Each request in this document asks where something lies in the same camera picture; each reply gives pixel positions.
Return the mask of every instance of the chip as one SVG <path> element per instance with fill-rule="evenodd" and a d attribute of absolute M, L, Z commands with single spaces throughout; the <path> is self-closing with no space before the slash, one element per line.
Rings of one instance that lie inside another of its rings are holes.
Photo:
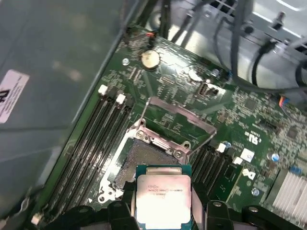
<path fill-rule="evenodd" d="M 221 123 L 223 123 L 226 120 L 226 117 L 224 117 L 223 115 L 219 115 L 219 117 L 217 118 L 217 120 Z"/>
<path fill-rule="evenodd" d="M 251 111 L 254 111 L 256 106 L 257 106 L 257 102 L 253 99 L 250 99 L 248 98 L 245 102 L 245 105 L 244 105 L 247 109 L 251 110 Z"/>
<path fill-rule="evenodd" d="M 291 138 L 291 139 L 295 139 L 296 136 L 298 134 L 298 131 L 296 129 L 296 127 L 291 127 L 287 133 L 287 137 Z"/>

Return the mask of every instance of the capacitor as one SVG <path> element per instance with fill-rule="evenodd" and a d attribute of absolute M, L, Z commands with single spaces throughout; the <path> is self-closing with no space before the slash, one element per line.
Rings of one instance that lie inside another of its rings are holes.
<path fill-rule="evenodd" d="M 257 188 L 253 188 L 253 189 L 251 190 L 251 193 L 252 193 L 253 196 L 259 196 L 260 191 L 259 191 L 259 189 L 257 189 Z"/>
<path fill-rule="evenodd" d="M 141 62 L 144 69 L 155 70 L 160 64 L 160 55 L 150 49 L 141 54 Z"/>
<path fill-rule="evenodd" d="M 218 69 L 214 69 L 211 71 L 211 75 L 214 77 L 217 77 L 220 74 L 220 71 Z"/>
<path fill-rule="evenodd" d="M 227 149 L 231 148 L 231 143 L 229 143 L 228 141 L 223 141 L 223 144 L 226 145 Z"/>
<path fill-rule="evenodd" d="M 277 153 L 268 153 L 267 158 L 271 160 L 272 162 L 278 162 L 279 161 L 279 155 Z"/>

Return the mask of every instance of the blue component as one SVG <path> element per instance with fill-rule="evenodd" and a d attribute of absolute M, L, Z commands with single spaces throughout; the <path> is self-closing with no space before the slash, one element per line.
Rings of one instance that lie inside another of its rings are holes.
<path fill-rule="evenodd" d="M 277 153 L 274 153 L 274 154 L 272 154 L 271 159 L 272 159 L 272 161 L 277 162 L 277 161 L 279 161 L 279 155 Z"/>
<path fill-rule="evenodd" d="M 297 166 L 291 166 L 290 167 L 290 172 L 295 174 L 295 175 L 301 175 L 303 173 L 303 170 Z"/>
<path fill-rule="evenodd" d="M 226 145 L 226 149 L 231 148 L 231 144 L 228 141 L 224 141 L 223 144 Z"/>

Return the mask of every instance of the white label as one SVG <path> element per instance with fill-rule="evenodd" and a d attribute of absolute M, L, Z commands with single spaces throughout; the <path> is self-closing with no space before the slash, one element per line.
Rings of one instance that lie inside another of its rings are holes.
<path fill-rule="evenodd" d="M 253 143 L 254 145 L 258 145 L 259 143 L 261 143 L 261 138 L 258 133 L 255 133 L 253 131 L 251 131 L 250 133 L 245 132 L 245 136 L 248 136 L 248 141 Z"/>
<path fill-rule="evenodd" d="M 253 159 L 255 153 L 248 150 L 248 149 L 243 149 L 242 153 L 241 153 L 241 158 L 248 161 L 249 163 L 251 163 L 251 160 Z"/>
<path fill-rule="evenodd" d="M 8 120 L 28 80 L 28 75 L 12 69 L 6 73 L 0 84 L 0 124 Z"/>

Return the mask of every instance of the integrated circuit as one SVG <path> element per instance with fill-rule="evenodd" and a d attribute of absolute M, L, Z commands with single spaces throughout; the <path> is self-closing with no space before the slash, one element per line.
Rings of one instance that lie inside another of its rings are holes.
<path fill-rule="evenodd" d="M 179 164 L 178 160 L 145 142 L 136 139 L 127 155 L 126 161 L 115 178 L 115 186 L 123 188 L 125 182 L 134 181 L 137 165 Z"/>
<path fill-rule="evenodd" d="M 268 131 L 277 133 L 279 131 L 279 126 L 265 118 L 262 118 L 259 122 L 259 125 L 265 128 Z"/>
<path fill-rule="evenodd" d="M 249 109 L 250 111 L 254 111 L 257 107 L 257 101 L 251 99 L 251 98 L 248 98 L 246 101 L 245 101 L 245 104 L 244 104 L 244 107 Z"/>
<path fill-rule="evenodd" d="M 296 127 L 292 126 L 291 128 L 289 128 L 289 130 L 287 132 L 287 137 L 289 137 L 291 139 L 295 139 L 297 134 L 298 134 L 298 131 L 297 131 Z"/>

